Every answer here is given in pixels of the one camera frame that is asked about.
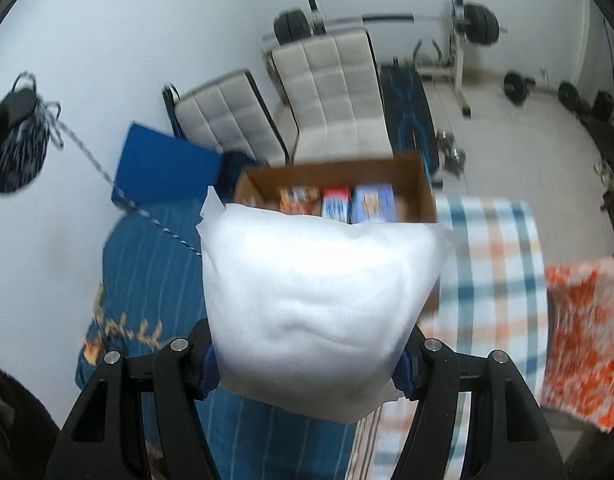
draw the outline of black cable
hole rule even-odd
[[[612,58],[612,75],[613,75],[613,125],[614,125],[614,63],[613,63],[613,50],[612,50],[612,40],[609,38],[609,29],[607,28],[607,20],[605,18],[602,19],[604,23],[604,33],[607,35],[607,43],[609,44],[609,55]]]

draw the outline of blue bedsheet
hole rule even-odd
[[[195,225],[202,202],[146,209],[199,249]],[[155,352],[175,336],[186,336],[204,317],[199,257],[145,218],[128,214],[104,248],[103,283],[79,355],[77,384],[84,386],[106,351]],[[158,449],[154,406],[151,396],[145,397],[146,437]],[[344,478],[355,425],[294,415],[221,388],[196,406],[223,480]]]

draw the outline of orange patterned towel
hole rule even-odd
[[[611,431],[614,425],[614,258],[549,267],[555,303],[542,405]]]

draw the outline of white chair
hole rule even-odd
[[[295,162],[393,156],[366,30],[314,36],[271,55],[298,127]]]
[[[290,156],[249,70],[205,83],[174,102],[184,137],[223,153],[231,150],[270,164]]]

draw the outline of plaid blanket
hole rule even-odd
[[[505,350],[535,396],[546,365],[548,317],[538,232],[526,203],[477,198],[436,201],[438,221],[458,246],[441,275],[436,314],[419,322],[427,337],[455,351],[487,356]],[[401,454],[416,403],[388,402],[358,423],[348,480],[387,480]],[[469,394],[459,394],[446,479],[458,479],[469,421]]]

